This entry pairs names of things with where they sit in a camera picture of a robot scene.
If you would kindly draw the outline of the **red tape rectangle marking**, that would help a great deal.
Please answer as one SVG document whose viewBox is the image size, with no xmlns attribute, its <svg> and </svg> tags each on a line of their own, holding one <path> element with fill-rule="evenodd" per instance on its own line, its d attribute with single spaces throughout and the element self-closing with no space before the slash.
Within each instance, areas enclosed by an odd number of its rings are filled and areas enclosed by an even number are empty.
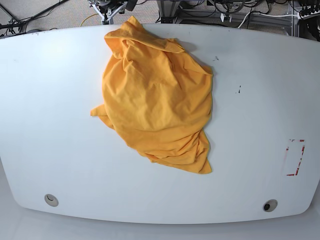
<svg viewBox="0 0 320 240">
<path fill-rule="evenodd" d="M 297 176 L 305 151 L 304 139 L 290 139 L 285 151 L 283 173 L 285 176 Z"/>
</svg>

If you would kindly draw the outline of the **aluminium frame stand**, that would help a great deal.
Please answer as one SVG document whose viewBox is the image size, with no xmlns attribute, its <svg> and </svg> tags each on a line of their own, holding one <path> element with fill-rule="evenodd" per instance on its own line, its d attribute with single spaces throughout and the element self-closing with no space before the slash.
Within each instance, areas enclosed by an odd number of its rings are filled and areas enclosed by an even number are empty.
<svg viewBox="0 0 320 240">
<path fill-rule="evenodd" d="M 179 24 L 183 21 L 231 21 L 241 13 L 248 0 L 158 0 L 159 21 Z"/>
</svg>

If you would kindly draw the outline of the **orange T-shirt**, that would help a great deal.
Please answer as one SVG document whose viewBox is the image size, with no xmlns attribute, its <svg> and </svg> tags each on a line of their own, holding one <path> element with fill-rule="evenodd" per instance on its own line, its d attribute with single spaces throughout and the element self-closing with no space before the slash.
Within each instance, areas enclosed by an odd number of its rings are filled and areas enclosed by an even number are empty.
<svg viewBox="0 0 320 240">
<path fill-rule="evenodd" d="M 102 75 L 103 103 L 91 116 L 152 163 L 211 173 L 204 127 L 212 114 L 212 69 L 135 17 L 104 40 L 112 54 Z"/>
</svg>

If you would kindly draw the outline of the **white power strip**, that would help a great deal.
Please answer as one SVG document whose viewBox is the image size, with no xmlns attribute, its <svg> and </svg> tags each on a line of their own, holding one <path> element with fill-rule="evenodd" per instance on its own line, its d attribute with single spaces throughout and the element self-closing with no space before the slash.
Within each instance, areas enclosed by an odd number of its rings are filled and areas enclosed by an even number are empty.
<svg viewBox="0 0 320 240">
<path fill-rule="evenodd" d="M 302 9 L 298 14 L 297 18 L 300 20 L 306 20 L 309 18 L 317 17 L 320 15 L 320 10 L 318 8 L 305 8 Z"/>
</svg>

